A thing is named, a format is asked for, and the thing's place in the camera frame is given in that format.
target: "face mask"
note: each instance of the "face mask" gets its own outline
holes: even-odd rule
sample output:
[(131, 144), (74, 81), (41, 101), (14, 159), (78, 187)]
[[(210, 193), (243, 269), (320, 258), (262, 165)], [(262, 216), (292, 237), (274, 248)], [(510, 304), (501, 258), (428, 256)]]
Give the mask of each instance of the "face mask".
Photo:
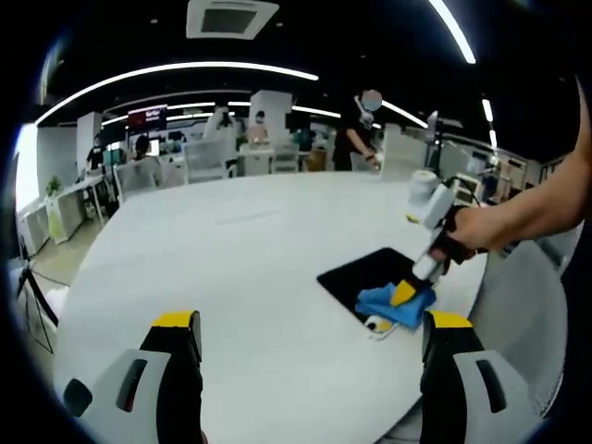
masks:
[(382, 105), (381, 101), (378, 100), (362, 100), (362, 106), (368, 111), (376, 111)]

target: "black mat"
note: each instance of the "black mat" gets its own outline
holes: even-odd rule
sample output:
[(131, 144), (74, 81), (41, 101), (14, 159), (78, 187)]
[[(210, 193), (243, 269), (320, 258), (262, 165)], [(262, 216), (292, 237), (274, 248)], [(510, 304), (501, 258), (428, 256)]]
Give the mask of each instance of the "black mat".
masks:
[(327, 271), (316, 278), (325, 290), (337, 299), (362, 323), (368, 318), (355, 311), (362, 290), (398, 285), (403, 279), (420, 289), (429, 285), (412, 273), (413, 261), (391, 248), (383, 248), (346, 265)]

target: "black ceiling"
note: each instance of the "black ceiling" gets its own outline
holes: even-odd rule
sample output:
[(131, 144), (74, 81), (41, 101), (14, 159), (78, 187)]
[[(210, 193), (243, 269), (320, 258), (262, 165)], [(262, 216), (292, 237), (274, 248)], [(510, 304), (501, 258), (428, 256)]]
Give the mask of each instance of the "black ceiling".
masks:
[[(521, 6), (533, 2), (445, 0), (475, 53), (475, 65), (465, 63), (428, 0), (274, 3), (279, 11), (255, 40), (239, 41), (187, 40), (187, 0), (96, 2), (80, 13), (68, 33), (48, 92), (59, 100), (134, 69), (208, 60), (293, 68), (316, 74), (319, 81), (244, 69), (167, 71), (91, 92), (44, 124), (159, 94), (220, 89), (287, 91), (299, 105), (339, 111), (340, 101), (353, 88), (371, 86), (419, 117), (438, 109), (443, 117), (462, 122), (462, 135), (484, 142), (488, 125), (481, 98), (486, 95), (493, 105), (499, 146), (527, 158), (551, 159), (574, 145), (574, 70), (549, 16)], [(248, 95), (222, 97), (248, 100)], [(218, 98), (210, 93), (166, 102)], [(121, 107), (114, 114), (134, 107)], [(409, 123), (384, 107), (377, 121)]]

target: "blue cloth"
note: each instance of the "blue cloth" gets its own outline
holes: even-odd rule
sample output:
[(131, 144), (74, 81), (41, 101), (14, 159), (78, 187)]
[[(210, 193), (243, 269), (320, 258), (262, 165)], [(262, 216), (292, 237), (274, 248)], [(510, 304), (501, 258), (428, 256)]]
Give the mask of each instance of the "blue cloth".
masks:
[(408, 302), (393, 307), (390, 305), (390, 299), (395, 289), (395, 285), (390, 283), (386, 287), (360, 291), (355, 311), (362, 315), (378, 315), (392, 323), (400, 322), (407, 327), (419, 327), (424, 310), (436, 301), (436, 293), (428, 287)]

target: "ceiling air vent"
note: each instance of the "ceiling air vent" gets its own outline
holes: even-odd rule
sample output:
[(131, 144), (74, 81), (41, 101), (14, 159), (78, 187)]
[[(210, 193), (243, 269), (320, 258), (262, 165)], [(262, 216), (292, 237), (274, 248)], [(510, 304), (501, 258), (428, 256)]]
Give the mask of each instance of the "ceiling air vent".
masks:
[(252, 40), (278, 9), (266, 2), (191, 0), (187, 38)]

